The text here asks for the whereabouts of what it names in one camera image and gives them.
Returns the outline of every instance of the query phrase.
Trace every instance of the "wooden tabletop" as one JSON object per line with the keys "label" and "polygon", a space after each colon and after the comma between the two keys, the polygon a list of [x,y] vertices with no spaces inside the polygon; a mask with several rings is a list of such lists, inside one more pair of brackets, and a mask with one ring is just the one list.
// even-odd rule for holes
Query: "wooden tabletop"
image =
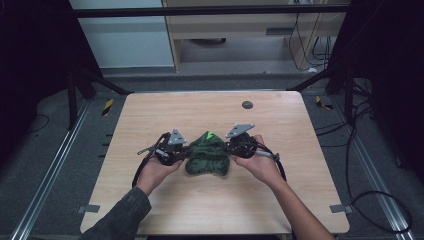
{"label": "wooden tabletop", "polygon": [[[251,101],[253,108],[242,103]],[[127,97],[90,204],[98,213],[85,213],[84,232],[102,218],[130,189],[143,155],[174,128],[195,141],[212,131],[224,141],[234,124],[253,123],[250,135],[261,134],[279,153],[287,181],[313,214],[332,233],[344,233],[344,213],[317,137],[298,92],[142,93]],[[138,233],[156,234],[274,234],[290,233],[290,225],[270,189],[231,161],[227,176],[189,176],[184,169],[168,176],[149,199],[152,210]]]}

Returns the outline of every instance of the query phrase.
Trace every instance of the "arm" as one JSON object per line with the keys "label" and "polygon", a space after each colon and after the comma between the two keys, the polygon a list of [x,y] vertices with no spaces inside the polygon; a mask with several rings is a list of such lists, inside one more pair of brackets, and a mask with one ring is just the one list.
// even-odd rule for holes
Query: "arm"
{"label": "arm", "polygon": [[[264,143],[260,135],[255,139]],[[272,190],[298,239],[334,239],[284,181],[272,159],[255,154],[250,159],[235,157],[234,161]]]}
{"label": "arm", "polygon": [[178,161],[172,166],[164,166],[156,158],[149,160],[140,173],[137,185],[109,213],[84,232],[80,239],[133,240],[141,220],[152,208],[148,196],[181,163]]}

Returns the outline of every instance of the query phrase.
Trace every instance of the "person's left hand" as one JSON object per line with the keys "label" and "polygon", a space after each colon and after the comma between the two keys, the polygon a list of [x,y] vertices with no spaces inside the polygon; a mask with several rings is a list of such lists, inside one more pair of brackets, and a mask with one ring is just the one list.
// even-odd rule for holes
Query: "person's left hand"
{"label": "person's left hand", "polygon": [[177,171],[182,163],[183,161],[180,160],[172,166],[165,166],[154,157],[144,166],[136,186],[149,196],[153,189],[159,186],[169,174]]}

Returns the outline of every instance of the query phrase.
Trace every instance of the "hand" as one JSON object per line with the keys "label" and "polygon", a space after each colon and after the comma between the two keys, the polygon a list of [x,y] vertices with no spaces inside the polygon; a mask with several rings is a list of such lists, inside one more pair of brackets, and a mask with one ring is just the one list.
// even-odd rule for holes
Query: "hand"
{"label": "hand", "polygon": [[[254,136],[255,140],[259,143],[265,145],[264,140],[261,135]],[[235,157],[234,161],[237,165],[242,166],[249,170],[253,176],[255,176],[260,181],[264,182],[268,186],[273,183],[275,180],[280,180],[280,172],[274,162],[269,157],[261,156],[258,154],[253,155],[253,157],[246,159],[241,157]]]}
{"label": "hand", "polygon": [[182,160],[174,163],[172,166],[165,166],[157,160],[156,157],[150,159],[140,173],[137,187],[139,187],[147,196],[171,173],[180,168]]}

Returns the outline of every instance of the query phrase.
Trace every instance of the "green cloth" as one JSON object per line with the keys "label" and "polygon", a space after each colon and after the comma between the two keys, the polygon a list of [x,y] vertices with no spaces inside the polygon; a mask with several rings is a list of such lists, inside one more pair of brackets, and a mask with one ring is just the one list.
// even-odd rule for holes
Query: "green cloth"
{"label": "green cloth", "polygon": [[190,143],[192,153],[188,158],[185,169],[188,174],[217,173],[225,176],[228,173],[230,160],[224,151],[225,143],[210,131],[205,132],[199,139]]}

